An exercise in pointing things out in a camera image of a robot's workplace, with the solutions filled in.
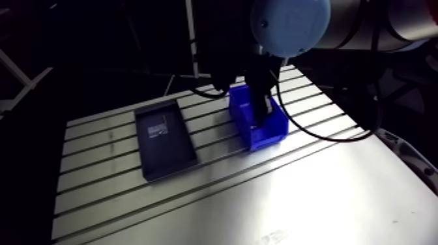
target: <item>metal frame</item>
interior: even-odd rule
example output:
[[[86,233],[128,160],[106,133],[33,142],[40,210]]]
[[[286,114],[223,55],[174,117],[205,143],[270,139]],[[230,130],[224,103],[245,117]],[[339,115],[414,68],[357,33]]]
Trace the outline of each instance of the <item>metal frame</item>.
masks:
[[[24,98],[24,96],[34,89],[41,79],[44,78],[51,70],[53,70],[53,67],[47,67],[34,79],[30,79],[2,49],[0,49],[0,62],[24,86],[24,88],[15,96],[14,99],[0,100],[0,113],[4,111],[12,111],[12,109],[14,109],[14,107]]]

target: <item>black cable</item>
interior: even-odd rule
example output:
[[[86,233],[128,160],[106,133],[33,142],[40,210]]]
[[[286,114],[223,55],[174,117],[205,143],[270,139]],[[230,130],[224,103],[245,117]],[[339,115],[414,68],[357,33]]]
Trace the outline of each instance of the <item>black cable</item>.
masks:
[[[378,51],[379,51],[379,39],[380,39],[380,32],[381,32],[381,17],[382,17],[382,12],[378,7],[379,5],[376,3],[378,0],[374,0],[374,8],[376,11],[376,19],[375,19],[375,23],[374,23],[374,29],[373,29],[373,36],[372,36],[372,44],[371,44],[371,52],[372,52],[372,60],[377,61],[378,59]],[[317,139],[322,139],[325,141],[331,141],[331,142],[337,142],[337,143],[349,143],[349,142],[356,142],[356,141],[361,141],[363,139],[366,139],[372,135],[374,135],[376,133],[376,131],[380,128],[382,121],[383,121],[383,109],[382,109],[382,104],[381,104],[381,92],[380,92],[380,86],[379,86],[379,80],[377,79],[377,81],[374,82],[374,87],[375,87],[375,93],[376,93],[376,98],[377,98],[377,118],[376,118],[376,122],[374,124],[374,127],[366,134],[364,134],[363,136],[359,136],[359,137],[354,137],[354,138],[350,138],[350,139],[332,139],[330,137],[324,137],[324,136],[319,136],[317,134],[312,133],[311,131],[307,130],[305,127],[301,126],[299,123],[297,123],[291,116],[290,114],[287,112],[286,107],[284,106],[283,100],[282,100],[282,96],[281,96],[281,92],[280,92],[280,82],[278,80],[278,78],[275,76],[275,73],[273,71],[270,71],[271,75],[276,79],[276,90],[277,90],[277,97],[278,97],[278,101],[280,102],[280,106],[283,109],[284,113],[286,114],[287,118],[299,129],[302,130],[303,132],[305,132],[306,134],[316,137]]]
[[[192,91],[194,94],[197,94],[197,95],[205,97],[205,98],[211,98],[213,100],[223,98],[228,93],[228,91],[222,91],[222,93],[220,93],[220,94],[207,94],[207,93],[204,93],[204,92],[197,90],[196,88],[189,88],[189,90]]]
[[[277,79],[277,77],[274,75],[274,73],[271,71],[272,76],[274,76],[275,79]],[[378,86],[378,83],[374,83],[375,85],[375,89],[376,89],[376,97],[377,97],[377,101],[380,100],[380,88]],[[281,92],[280,92],[280,84],[276,83],[275,85],[276,90],[277,90],[277,97],[278,97],[278,101],[280,102],[280,106],[283,109],[284,113],[286,114],[286,117],[299,129],[302,130],[304,133],[309,134],[313,137],[316,137],[318,139],[322,139],[325,141],[331,141],[331,142],[338,142],[338,143],[348,143],[348,142],[356,142],[356,141],[360,141],[363,139],[366,139],[372,135],[375,134],[375,132],[380,128],[381,124],[382,124],[382,120],[383,120],[383,113],[382,113],[382,108],[381,105],[378,104],[377,105],[377,120],[376,120],[376,124],[375,126],[367,133],[364,134],[363,136],[359,136],[359,137],[355,137],[355,138],[350,138],[350,139],[332,139],[330,137],[324,137],[324,136],[319,136],[317,134],[312,133],[311,131],[307,130],[305,127],[301,126],[299,123],[297,123],[291,116],[290,114],[287,112],[286,107],[284,106],[283,100],[282,100],[282,96],[281,96]]]

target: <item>blue bin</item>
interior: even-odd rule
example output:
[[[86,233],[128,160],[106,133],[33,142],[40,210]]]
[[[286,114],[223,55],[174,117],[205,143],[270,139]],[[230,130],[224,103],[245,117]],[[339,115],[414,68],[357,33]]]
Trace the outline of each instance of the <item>blue bin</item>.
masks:
[[[274,99],[270,99],[272,113],[262,127],[256,125],[250,105],[250,90],[247,85],[229,90],[229,112],[250,151],[274,145],[286,138],[289,121]]]

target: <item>black box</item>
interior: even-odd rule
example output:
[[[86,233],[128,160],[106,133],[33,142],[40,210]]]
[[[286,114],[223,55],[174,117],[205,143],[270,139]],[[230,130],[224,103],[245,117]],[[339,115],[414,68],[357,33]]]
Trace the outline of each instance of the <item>black box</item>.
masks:
[[[135,110],[143,176],[148,181],[197,164],[176,100]]]

